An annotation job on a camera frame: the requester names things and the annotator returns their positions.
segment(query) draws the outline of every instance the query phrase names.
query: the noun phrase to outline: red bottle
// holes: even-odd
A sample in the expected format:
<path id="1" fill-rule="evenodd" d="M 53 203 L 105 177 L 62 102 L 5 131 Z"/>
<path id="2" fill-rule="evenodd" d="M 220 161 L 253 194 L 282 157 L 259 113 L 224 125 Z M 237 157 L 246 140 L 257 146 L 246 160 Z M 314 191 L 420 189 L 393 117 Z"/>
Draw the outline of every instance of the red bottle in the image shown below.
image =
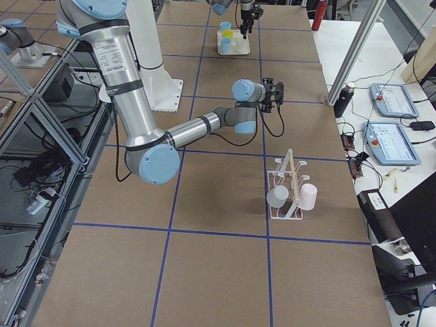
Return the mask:
<path id="1" fill-rule="evenodd" d="M 318 29 L 320 29 L 322 18 L 326 13 L 327 4 L 328 0 L 320 0 L 320 2 L 318 3 L 315 18 L 313 19 L 312 31 L 317 31 Z"/>

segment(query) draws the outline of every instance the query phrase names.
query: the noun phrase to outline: brown paper table surface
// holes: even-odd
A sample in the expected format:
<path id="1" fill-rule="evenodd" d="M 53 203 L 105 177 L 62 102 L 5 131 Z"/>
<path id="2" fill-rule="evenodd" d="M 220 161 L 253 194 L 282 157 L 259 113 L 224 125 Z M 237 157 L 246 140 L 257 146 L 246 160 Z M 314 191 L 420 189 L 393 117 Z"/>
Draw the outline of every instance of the brown paper table surface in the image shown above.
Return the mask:
<path id="1" fill-rule="evenodd" d="M 223 58 L 214 35 L 234 7 L 216 17 L 207 4 L 166 2 L 163 60 L 184 89 L 177 113 L 155 117 L 169 128 L 232 106 L 235 80 L 268 76 L 285 83 L 284 136 L 260 129 L 241 148 L 209 136 L 153 186 L 115 181 L 112 133 L 33 326 L 390 325 L 305 10 L 263 8 L 251 54 Z M 277 113 L 266 122 L 280 130 Z M 288 148 L 308 162 L 317 204 L 303 221 L 272 221 L 264 172 Z"/>

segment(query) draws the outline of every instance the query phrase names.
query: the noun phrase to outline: white cup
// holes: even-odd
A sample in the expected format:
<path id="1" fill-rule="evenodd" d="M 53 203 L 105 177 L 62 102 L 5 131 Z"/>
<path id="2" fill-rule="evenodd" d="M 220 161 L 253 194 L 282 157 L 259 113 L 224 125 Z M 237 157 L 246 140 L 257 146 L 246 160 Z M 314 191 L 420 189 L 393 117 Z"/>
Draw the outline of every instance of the white cup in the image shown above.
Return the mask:
<path id="1" fill-rule="evenodd" d="M 304 211 L 312 210 L 315 207 L 317 193 L 318 189 L 314 184 L 303 184 L 300 188 L 299 208 Z"/>
<path id="2" fill-rule="evenodd" d="M 273 208 L 281 208 L 289 197 L 289 190 L 283 185 L 278 185 L 266 194 L 266 201 Z"/>

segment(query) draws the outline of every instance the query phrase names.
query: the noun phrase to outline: metal pillar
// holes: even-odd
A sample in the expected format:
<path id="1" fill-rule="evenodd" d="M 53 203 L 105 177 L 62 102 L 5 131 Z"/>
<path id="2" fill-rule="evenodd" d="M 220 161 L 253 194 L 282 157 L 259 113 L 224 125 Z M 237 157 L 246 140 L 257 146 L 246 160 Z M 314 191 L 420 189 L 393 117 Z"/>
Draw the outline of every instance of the metal pillar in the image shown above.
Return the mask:
<path id="1" fill-rule="evenodd" d="M 368 35 L 371 32 L 371 29 L 373 28 L 375 21 L 377 20 L 385 3 L 386 0 L 373 0 L 373 2 L 370 4 L 367 14 L 360 23 L 352 45 L 348 49 L 347 55 L 342 62 L 342 66 L 339 69 L 332 88 L 328 94 L 326 100 L 328 106 L 333 106 L 333 104 L 336 102 L 339 93 L 341 92 L 341 89 L 345 84 L 345 81 L 347 80 L 349 73 L 351 72 L 353 65 L 356 62 L 357 57 L 362 50 L 363 45 L 367 40 Z"/>

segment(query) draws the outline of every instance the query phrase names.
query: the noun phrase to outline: power adapter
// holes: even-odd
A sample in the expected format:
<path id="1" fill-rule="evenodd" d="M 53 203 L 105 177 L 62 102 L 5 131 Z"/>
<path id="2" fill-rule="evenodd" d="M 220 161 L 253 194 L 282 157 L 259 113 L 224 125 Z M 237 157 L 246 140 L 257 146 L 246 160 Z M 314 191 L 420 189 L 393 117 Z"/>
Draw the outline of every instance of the power adapter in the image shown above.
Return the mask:
<path id="1" fill-rule="evenodd" d="M 432 121 L 414 121 L 409 126 L 414 131 L 431 131 L 435 128 Z"/>

